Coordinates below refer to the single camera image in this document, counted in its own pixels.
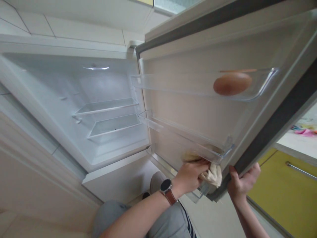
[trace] gray pants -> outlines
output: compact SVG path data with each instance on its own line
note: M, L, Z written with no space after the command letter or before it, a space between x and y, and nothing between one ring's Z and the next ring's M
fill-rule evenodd
M153 175L150 193L159 190L161 183L166 179L162 172ZM107 201L103 204L94 221L92 238L98 238L115 220L117 220L130 206L117 201ZM148 238L196 238L189 217L180 202L168 208L153 224L149 230Z

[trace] wrist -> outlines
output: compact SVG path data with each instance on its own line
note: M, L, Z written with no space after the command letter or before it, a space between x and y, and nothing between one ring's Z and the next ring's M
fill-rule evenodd
M247 195L246 194L238 194L238 195L230 195L231 201L236 206L242 206L247 204Z
M178 200L185 193L182 191L181 185L177 179L172 179L172 194L176 200Z

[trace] ceiling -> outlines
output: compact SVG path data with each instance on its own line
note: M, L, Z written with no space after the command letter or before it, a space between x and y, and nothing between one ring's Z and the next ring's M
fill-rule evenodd
M146 33L169 17L129 0L6 0L17 10Z

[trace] countertop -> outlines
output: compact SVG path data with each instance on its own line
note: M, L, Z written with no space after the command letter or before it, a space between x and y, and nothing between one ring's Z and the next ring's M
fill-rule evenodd
M317 167L317 136L305 137L288 131L274 147Z

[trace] cleaning rag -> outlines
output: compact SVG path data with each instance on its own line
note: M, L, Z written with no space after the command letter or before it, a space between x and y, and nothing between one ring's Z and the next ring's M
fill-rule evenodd
M183 160L188 163L198 162L201 159L203 158L192 152L187 152L183 157ZM199 175L199 178L216 186L217 188L220 187L222 181L220 165L211 163L209 169L205 172L202 172Z

